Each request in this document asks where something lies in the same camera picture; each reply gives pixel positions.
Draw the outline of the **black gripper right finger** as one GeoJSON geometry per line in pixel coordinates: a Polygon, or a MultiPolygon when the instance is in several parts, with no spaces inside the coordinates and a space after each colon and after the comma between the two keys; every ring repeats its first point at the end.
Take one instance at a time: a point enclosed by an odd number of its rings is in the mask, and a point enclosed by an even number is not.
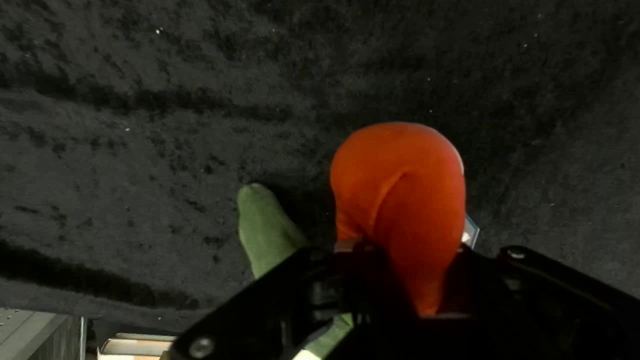
{"type": "Polygon", "coordinates": [[[499,360],[640,360],[638,298],[524,245],[460,262],[499,360]]]}

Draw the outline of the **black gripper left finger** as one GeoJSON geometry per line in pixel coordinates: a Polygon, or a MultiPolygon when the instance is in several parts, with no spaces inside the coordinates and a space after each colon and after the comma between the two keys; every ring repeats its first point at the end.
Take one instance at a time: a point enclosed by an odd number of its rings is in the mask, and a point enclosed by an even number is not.
{"type": "Polygon", "coordinates": [[[165,360],[292,360],[339,314],[361,314],[373,254],[301,248],[183,329],[165,360]]]}

